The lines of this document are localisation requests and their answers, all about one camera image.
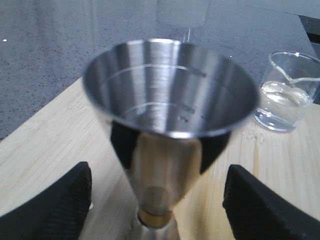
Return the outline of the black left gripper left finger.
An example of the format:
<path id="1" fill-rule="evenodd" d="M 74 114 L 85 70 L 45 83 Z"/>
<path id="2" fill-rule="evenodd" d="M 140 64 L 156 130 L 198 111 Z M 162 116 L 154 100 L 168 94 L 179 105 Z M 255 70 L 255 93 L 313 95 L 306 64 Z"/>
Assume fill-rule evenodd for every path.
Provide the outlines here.
<path id="1" fill-rule="evenodd" d="M 2 240 L 77 240 L 92 203 L 92 172 L 79 162 L 48 188 L 0 218 Z"/>

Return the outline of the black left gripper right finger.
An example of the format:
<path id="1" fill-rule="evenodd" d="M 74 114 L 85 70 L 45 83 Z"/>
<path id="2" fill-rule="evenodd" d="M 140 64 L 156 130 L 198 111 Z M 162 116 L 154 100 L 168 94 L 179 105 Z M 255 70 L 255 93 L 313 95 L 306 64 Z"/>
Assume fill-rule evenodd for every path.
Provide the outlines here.
<path id="1" fill-rule="evenodd" d="M 320 222 L 241 165 L 227 171 L 222 206 L 236 240 L 318 240 Z"/>

